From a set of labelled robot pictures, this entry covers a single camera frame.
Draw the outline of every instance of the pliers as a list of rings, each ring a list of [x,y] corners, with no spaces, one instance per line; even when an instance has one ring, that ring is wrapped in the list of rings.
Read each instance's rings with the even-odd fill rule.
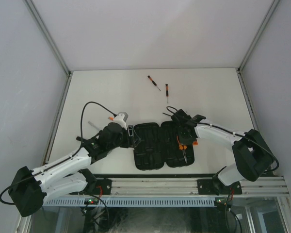
[[[179,149],[182,151],[182,154],[183,154],[183,157],[184,157],[184,161],[185,163],[187,164],[188,161],[187,161],[187,158],[186,158],[186,149],[188,148],[186,145],[184,144],[181,144],[180,141],[179,141],[179,137],[177,136],[177,141],[179,143]]]

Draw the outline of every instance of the wire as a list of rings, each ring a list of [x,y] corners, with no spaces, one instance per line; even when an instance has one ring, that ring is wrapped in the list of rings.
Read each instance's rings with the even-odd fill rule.
[[[228,197],[227,197],[227,200],[226,200],[226,202],[225,202],[225,210],[224,210],[224,218],[225,218],[225,224],[226,224],[226,228],[228,229],[228,231],[230,231],[230,229],[229,229],[229,226],[228,226],[228,222],[227,222],[227,217],[226,217],[226,214],[227,214],[227,206],[228,206],[228,203],[232,200],[232,198],[231,198],[231,200],[229,199],[229,197],[232,195],[234,195],[234,187],[236,186],[236,184],[237,183],[234,183],[232,186],[231,186],[231,188],[230,188],[230,193],[228,194]],[[238,217],[236,216],[236,214],[233,212],[233,211],[231,211],[231,210],[229,210],[233,215],[234,215],[234,217],[235,217],[235,221],[238,221],[238,223],[239,223],[239,227],[240,227],[240,229],[241,229],[241,233],[243,232],[243,229],[242,229],[242,225],[241,225],[241,222],[239,221],[239,219],[238,219]]]
[[[99,197],[101,198],[101,196],[102,196],[102,187],[100,185],[98,185],[96,188],[100,189]]]
[[[48,219],[48,218],[47,218],[47,215],[46,215],[46,213],[45,213],[45,209],[44,209],[43,206],[41,207],[41,209],[42,209],[43,216],[44,216],[45,220],[48,221],[48,222],[51,222],[51,219]]]
[[[167,113],[163,113],[163,114],[166,115],[166,116],[172,117],[172,115],[169,115],[169,114],[167,114]]]
[[[170,113],[172,113],[172,114],[174,114],[176,118],[182,118],[182,119],[184,119],[184,120],[186,120],[186,121],[191,121],[191,122],[193,122],[193,123],[195,123],[195,124],[197,124],[197,125],[199,124],[199,125],[207,125],[207,126],[211,126],[211,127],[214,127],[214,128],[220,129],[220,130],[222,130],[222,131],[224,131],[224,132],[226,132],[226,133],[229,133],[229,134],[231,134],[231,135],[234,135],[234,133],[233,133],[232,131],[229,131],[229,130],[227,130],[227,129],[224,129],[224,128],[220,127],[220,126],[210,125],[209,123],[204,123],[204,122],[196,122],[196,121],[194,121],[194,120],[192,120],[192,119],[191,119],[191,120],[188,120],[188,119],[186,119],[185,117],[180,116],[179,114],[177,114],[177,112],[173,112],[173,111],[171,111],[169,108],[174,109],[174,110],[176,110],[176,111],[178,111],[178,110],[177,110],[176,108],[174,108],[174,107],[171,107],[171,106],[167,106],[167,107],[166,107],[167,111],[170,112]],[[264,150],[265,152],[267,152],[267,153],[272,157],[273,160],[275,160],[275,162],[276,162],[276,167],[273,168],[273,169],[267,170],[267,171],[265,171],[264,173],[273,172],[273,171],[276,171],[276,170],[279,168],[279,161],[278,161],[278,159],[277,159],[277,158],[276,158],[276,157],[275,157],[275,156],[274,156],[270,151],[268,151],[267,149],[265,149],[263,146],[261,146],[260,144],[256,143],[255,141],[251,140],[250,138],[246,137],[246,135],[240,135],[240,134],[238,134],[238,133],[236,133],[235,135],[238,136],[238,137],[244,138],[244,139],[250,141],[251,143],[255,144],[256,146],[260,147],[262,150]]]
[[[30,177],[27,177],[27,178],[25,178],[25,179],[23,179],[23,180],[21,180],[21,181],[19,181],[19,182],[17,182],[17,183],[14,183],[14,184],[8,186],[7,188],[5,188],[5,189],[0,193],[0,202],[3,203],[3,204],[6,204],[6,205],[15,205],[15,204],[12,203],[12,202],[6,202],[6,201],[2,200],[2,195],[3,195],[7,190],[9,190],[10,188],[12,188],[13,186],[18,185],[18,184],[20,184],[20,183],[22,183],[22,182],[24,182],[24,181],[27,181],[27,180],[31,179],[32,177],[37,176],[38,174],[41,174],[41,172],[39,172],[39,173],[37,173],[37,174],[35,174],[35,175],[32,175],[32,176],[30,176]]]
[[[236,183],[233,184],[233,186],[231,187],[231,191],[229,192],[229,194],[228,194],[228,196],[227,196],[227,200],[226,200],[226,202],[225,202],[224,218],[225,218],[225,224],[226,224],[226,227],[227,227],[228,231],[229,231],[229,226],[228,226],[227,217],[226,217],[226,213],[227,213],[227,204],[228,204],[228,202],[229,202],[229,197],[231,196],[231,194],[232,194],[232,192],[233,192],[233,190],[234,190],[234,186],[235,186],[235,185],[236,185]]]
[[[273,169],[267,170],[264,173],[273,172],[273,171],[276,171],[279,168],[279,161],[271,152],[269,152],[267,149],[265,149],[264,147],[260,146],[258,143],[256,143],[255,141],[251,140],[250,138],[247,138],[246,136],[241,136],[240,134],[237,134],[237,133],[235,135],[238,136],[238,137],[243,137],[243,138],[247,139],[248,141],[250,141],[251,143],[255,144],[256,146],[260,147],[261,149],[266,151],[272,157],[272,159],[274,159],[276,161],[276,167],[273,168]]]
[[[102,226],[101,224],[99,224],[99,223],[97,222],[97,220],[94,219],[94,218],[93,218],[93,222],[96,223],[97,226],[99,226],[99,227],[101,227],[101,228],[104,228],[104,229],[106,229],[106,230],[108,229],[108,228],[106,228],[105,226]]]
[[[81,148],[82,148],[82,144],[83,144],[83,115],[84,115],[84,111],[85,111],[86,106],[87,106],[88,104],[90,104],[90,103],[94,103],[94,104],[99,105],[100,107],[102,107],[103,109],[105,109],[105,110],[107,110],[109,113],[111,113],[114,117],[117,116],[115,113],[113,113],[113,112],[110,111],[108,108],[106,108],[105,106],[101,105],[100,103],[93,102],[93,101],[87,102],[87,103],[84,105],[83,109],[82,109],[81,120],[80,120],[81,144],[80,144],[80,147],[77,149],[77,151],[72,155],[72,157],[74,157],[74,156],[75,156],[75,155],[76,155],[76,154],[81,150]],[[59,164],[65,162],[65,161],[67,161],[67,160],[69,160],[69,159],[70,159],[70,158],[67,158],[66,160],[63,160],[63,161],[61,161],[61,162],[59,162],[59,163],[57,163],[57,164],[55,164],[55,165],[53,165],[53,166],[50,166],[50,167],[48,167],[47,169],[45,169],[44,171],[48,171],[48,170],[52,169],[53,167],[55,167],[55,166],[57,166],[57,165],[59,165]],[[29,179],[31,179],[31,178],[37,176],[37,175],[40,175],[41,173],[42,173],[42,172],[38,172],[38,173],[36,173],[36,174],[34,174],[34,175],[31,175],[30,177],[27,177],[27,178],[25,178],[25,179],[23,179],[23,180],[21,180],[21,181],[19,181],[19,182],[17,182],[17,183],[14,183],[14,184],[8,186],[7,188],[5,188],[5,189],[0,193],[0,202],[3,203],[3,204],[6,204],[6,205],[15,205],[13,202],[6,202],[6,201],[4,201],[4,200],[2,199],[3,194],[4,194],[7,190],[9,190],[10,188],[12,188],[13,186],[18,185],[18,184],[20,184],[20,183],[22,183],[22,182],[24,182],[24,181],[27,181],[27,180],[29,180]]]
[[[234,215],[234,217],[235,217],[235,221],[236,221],[236,225],[235,225],[234,233],[235,233],[236,230],[237,230],[237,222],[238,222],[238,224],[239,224],[240,232],[243,233],[242,224],[241,224],[239,218],[237,217],[237,215],[236,215],[233,211],[230,210],[230,213],[231,213],[232,215]]]
[[[108,216],[108,227],[110,227],[110,216],[109,216],[109,210],[108,210],[108,207],[107,207],[106,203],[105,203],[101,198],[99,198],[99,197],[97,197],[97,196],[95,196],[95,195],[93,195],[93,194],[89,194],[89,193],[87,193],[87,192],[79,192],[79,193],[80,193],[80,194],[84,194],[84,195],[91,196],[91,197],[96,198],[96,199],[98,199],[99,201],[101,201],[101,203],[102,203],[102,204],[105,206],[105,208],[106,208],[107,216]]]

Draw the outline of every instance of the small screwdriver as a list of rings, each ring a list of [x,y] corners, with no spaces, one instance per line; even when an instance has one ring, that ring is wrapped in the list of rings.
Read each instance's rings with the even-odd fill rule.
[[[167,104],[169,104],[168,102],[168,84],[165,84],[166,85],[166,97],[167,97]]]
[[[148,75],[148,78],[152,81],[152,83],[159,89],[159,87],[157,86],[157,84],[153,81],[153,79],[150,77],[150,75]]]

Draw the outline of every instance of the black cable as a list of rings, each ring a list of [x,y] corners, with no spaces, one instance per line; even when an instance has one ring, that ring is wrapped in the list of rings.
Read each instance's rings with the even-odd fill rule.
[[[226,224],[226,227],[227,227],[228,231],[229,231],[229,226],[228,226],[227,217],[226,217],[226,213],[227,213],[227,204],[228,204],[228,202],[229,202],[229,197],[232,195],[232,192],[233,192],[233,189],[234,189],[235,185],[236,185],[236,183],[234,183],[234,184],[231,186],[231,190],[230,190],[230,192],[229,192],[229,194],[228,194],[228,197],[227,197],[227,200],[226,200],[226,202],[225,202],[224,218],[225,218],[225,224]]]
[[[84,195],[88,195],[88,196],[91,196],[93,198],[96,198],[98,199],[99,201],[101,201],[101,203],[105,206],[106,208],[106,211],[107,211],[107,216],[108,216],[108,227],[110,227],[110,216],[109,216],[109,210],[108,210],[108,207],[106,205],[106,203],[99,197],[93,195],[93,194],[90,194],[90,193],[87,193],[87,192],[79,192],[80,194],[84,194]]]
[[[109,229],[108,227],[105,227],[105,226],[103,226],[103,225],[99,224],[99,223],[97,222],[97,220],[96,220],[96,219],[94,219],[94,218],[93,218],[93,222],[94,222],[94,223],[96,223],[96,224],[97,224],[97,226],[99,226],[99,227],[101,227],[101,228],[104,228],[104,229],[106,229],[106,230],[108,230],[108,229]]]
[[[6,202],[6,201],[2,200],[2,195],[3,195],[7,190],[9,190],[10,188],[12,188],[13,186],[18,185],[19,183],[22,183],[22,182],[24,182],[24,181],[27,181],[27,180],[31,179],[32,177],[35,177],[35,176],[37,176],[37,175],[39,175],[39,174],[41,174],[41,172],[39,172],[39,173],[37,173],[37,174],[35,174],[35,175],[32,175],[32,176],[30,176],[30,177],[27,177],[27,178],[25,178],[25,179],[23,179],[23,180],[21,180],[21,181],[19,181],[19,182],[17,182],[17,183],[14,183],[14,184],[8,186],[7,188],[5,188],[5,189],[0,193],[0,202],[3,203],[3,204],[6,204],[6,205],[15,205],[15,204],[12,203],[12,202]]]
[[[78,148],[78,150],[77,150],[77,151],[72,155],[72,157],[74,157],[74,156],[75,156],[75,155],[76,155],[76,154],[81,150],[81,148],[82,148],[82,144],[83,144],[83,115],[84,115],[84,111],[85,111],[86,106],[87,106],[88,104],[90,104],[90,103],[94,103],[94,104],[99,105],[100,107],[102,107],[103,109],[105,109],[105,110],[107,110],[109,113],[111,113],[114,117],[117,116],[115,113],[113,113],[113,112],[110,111],[108,108],[106,108],[105,106],[101,105],[100,103],[92,102],[92,101],[87,102],[87,103],[84,105],[83,109],[82,109],[81,120],[80,120],[81,144],[80,144],[80,147]],[[57,164],[55,164],[55,165],[53,165],[53,166],[51,166],[51,167],[48,167],[47,169],[45,169],[45,171],[52,169],[53,167],[55,167],[55,166],[57,166],[57,165],[59,165],[59,164],[65,162],[66,160],[63,160],[63,161],[61,161],[61,162],[59,162],[59,163],[57,163]],[[25,178],[25,179],[23,179],[23,180],[21,180],[21,181],[19,181],[19,182],[17,182],[17,183],[14,183],[14,184],[8,186],[7,188],[5,188],[5,189],[0,193],[0,202],[3,203],[3,204],[6,204],[6,205],[15,205],[15,204],[12,203],[12,202],[6,202],[6,201],[2,200],[2,196],[3,196],[3,194],[4,194],[7,190],[9,190],[10,188],[12,188],[13,186],[18,185],[18,184],[20,184],[20,183],[22,183],[22,182],[24,182],[24,181],[27,181],[27,180],[29,180],[29,179],[31,179],[31,178],[37,176],[37,175],[40,175],[40,174],[41,174],[41,172],[38,172],[38,173],[36,173],[36,174],[34,174],[34,175],[31,175],[30,177],[27,177],[27,178]]]
[[[237,222],[238,222],[238,224],[239,224],[239,228],[241,229],[240,232],[243,233],[242,224],[241,224],[239,218],[237,217],[237,215],[236,215],[233,211],[230,210],[230,213],[231,213],[232,215],[234,215],[234,217],[235,217],[235,222],[236,222],[236,224],[237,224]]]
[[[172,115],[169,115],[169,114],[167,114],[167,113],[163,113],[163,114],[166,115],[166,116],[172,117]]]
[[[178,110],[177,110],[176,108],[174,108],[174,107],[171,107],[171,106],[167,106],[167,107],[166,107],[166,109],[167,109],[170,113],[173,113],[173,114],[176,116],[176,118],[179,118],[179,117],[180,117],[180,118],[182,118],[182,119],[188,121],[188,119],[186,119],[186,118],[183,117],[183,116],[178,115],[177,112],[172,112],[169,108],[174,109],[174,110],[176,110],[176,111],[178,111]],[[231,134],[231,135],[234,135],[234,133],[233,133],[232,131],[229,131],[229,130],[227,130],[227,129],[224,129],[224,128],[220,127],[220,126],[210,125],[209,123],[204,123],[204,122],[196,122],[196,121],[193,121],[193,120],[189,120],[189,121],[191,121],[191,122],[193,122],[193,123],[195,123],[195,124],[197,124],[197,125],[199,124],[199,125],[207,125],[207,126],[211,126],[211,127],[214,127],[214,128],[220,129],[220,130],[222,130],[222,131],[224,131],[224,132],[226,132],[226,133],[229,133],[229,134]],[[273,168],[273,169],[267,170],[267,171],[265,171],[264,173],[273,172],[273,171],[276,171],[276,170],[279,168],[279,161],[278,161],[278,159],[277,159],[277,158],[276,158],[276,157],[275,157],[275,156],[274,156],[270,151],[268,151],[267,149],[265,149],[263,146],[261,146],[260,144],[256,143],[255,141],[251,140],[250,138],[246,137],[246,135],[240,135],[240,134],[238,134],[238,133],[235,133],[235,135],[238,136],[238,137],[244,138],[244,139],[250,141],[251,143],[255,144],[256,146],[260,147],[262,150],[264,150],[265,152],[267,152],[267,153],[272,157],[273,160],[275,160],[275,162],[276,162],[276,167]]]

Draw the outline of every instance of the black mounting bracket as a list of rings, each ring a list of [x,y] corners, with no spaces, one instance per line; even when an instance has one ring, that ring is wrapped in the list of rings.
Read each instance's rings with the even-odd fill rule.
[[[110,195],[112,189],[112,180],[109,179],[101,179],[97,180],[95,188],[92,192],[93,195],[100,195],[101,191],[103,195]]]
[[[234,194],[239,195],[243,193],[241,183],[236,182],[236,184],[232,184],[231,186],[234,186]],[[228,195],[231,186],[226,186],[226,188],[221,189],[219,194]],[[199,195],[219,195],[217,190],[214,189],[212,179],[197,180],[197,188]]]

